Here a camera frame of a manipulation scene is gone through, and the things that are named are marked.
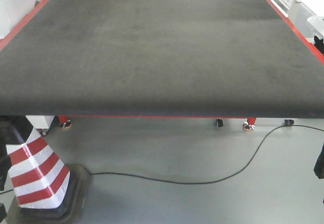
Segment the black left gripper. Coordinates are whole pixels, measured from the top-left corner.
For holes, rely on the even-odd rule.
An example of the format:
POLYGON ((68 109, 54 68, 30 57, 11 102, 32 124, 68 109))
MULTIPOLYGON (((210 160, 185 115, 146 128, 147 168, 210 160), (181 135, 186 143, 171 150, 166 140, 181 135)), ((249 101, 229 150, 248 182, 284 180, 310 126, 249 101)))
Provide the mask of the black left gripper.
POLYGON ((1 191, 4 191, 8 171, 11 168, 10 156, 7 153, 6 145, 1 143, 1 191))

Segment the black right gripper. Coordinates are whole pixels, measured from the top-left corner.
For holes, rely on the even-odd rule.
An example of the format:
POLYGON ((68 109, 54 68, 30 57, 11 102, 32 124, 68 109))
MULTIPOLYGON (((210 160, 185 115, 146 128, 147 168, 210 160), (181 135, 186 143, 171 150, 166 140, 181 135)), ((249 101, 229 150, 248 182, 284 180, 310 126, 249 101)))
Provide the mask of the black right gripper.
POLYGON ((323 154, 324 154, 324 145, 322 146, 321 152, 318 155, 318 158, 317 158, 316 163, 314 165, 314 174, 318 179, 323 179, 324 178, 323 154))

